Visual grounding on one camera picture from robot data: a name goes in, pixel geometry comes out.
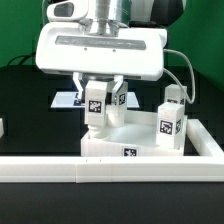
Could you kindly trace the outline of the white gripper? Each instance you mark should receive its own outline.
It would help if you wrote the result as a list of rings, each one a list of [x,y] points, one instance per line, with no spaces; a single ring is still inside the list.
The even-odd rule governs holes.
[[[156,81],[163,74],[166,31],[160,28],[122,28],[116,37],[86,35],[77,23],[52,22],[40,33],[36,64],[46,73],[70,75],[77,99],[85,102],[83,74],[114,76],[111,103],[130,79]]]

